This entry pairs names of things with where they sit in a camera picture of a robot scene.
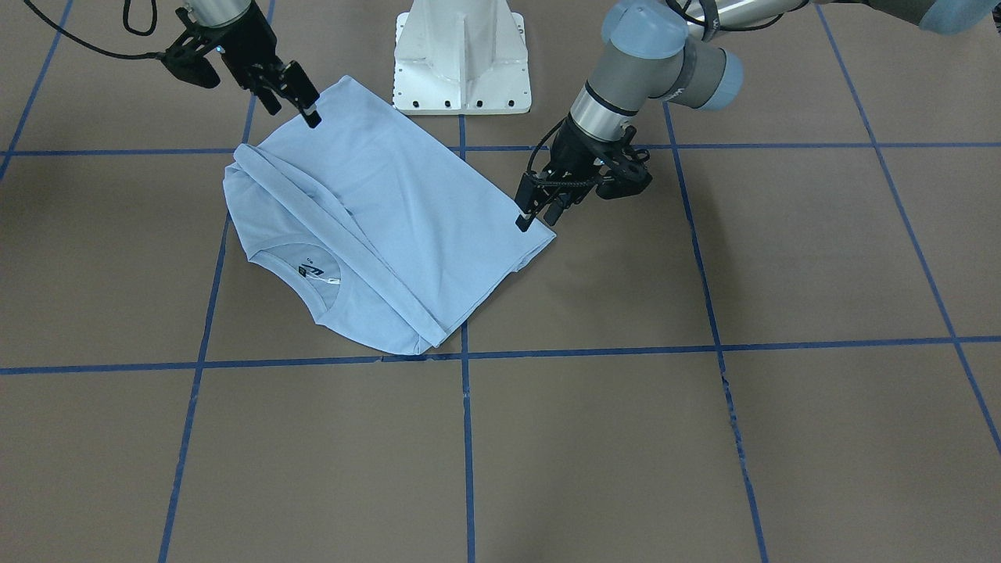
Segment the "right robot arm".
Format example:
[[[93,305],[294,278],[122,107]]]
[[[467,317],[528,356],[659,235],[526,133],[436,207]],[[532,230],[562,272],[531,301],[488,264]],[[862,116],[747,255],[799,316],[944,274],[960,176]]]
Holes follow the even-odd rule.
[[[175,78],[217,87],[221,76],[207,55],[219,52],[239,87],[253,93],[269,114],[278,114],[287,101],[308,127],[321,124],[318,90],[297,61],[278,57],[278,37],[257,2],[187,1],[175,13],[185,32],[160,58]]]

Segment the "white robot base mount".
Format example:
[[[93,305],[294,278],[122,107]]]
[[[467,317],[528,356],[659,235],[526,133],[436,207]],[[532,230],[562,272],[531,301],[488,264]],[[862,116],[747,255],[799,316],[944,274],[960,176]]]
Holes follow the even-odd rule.
[[[522,15],[507,1],[414,1],[396,16],[393,107],[412,117],[525,114],[533,105]]]

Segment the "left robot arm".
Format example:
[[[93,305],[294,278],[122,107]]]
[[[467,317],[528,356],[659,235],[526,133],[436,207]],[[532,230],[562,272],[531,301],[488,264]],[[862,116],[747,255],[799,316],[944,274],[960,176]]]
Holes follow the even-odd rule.
[[[729,106],[744,64],[716,44],[753,34],[807,1],[619,1],[605,14],[603,49],[562,118],[529,154],[512,203],[512,224],[554,227],[587,196],[633,197],[653,181],[648,151],[635,144],[635,117],[648,101],[697,111]]]

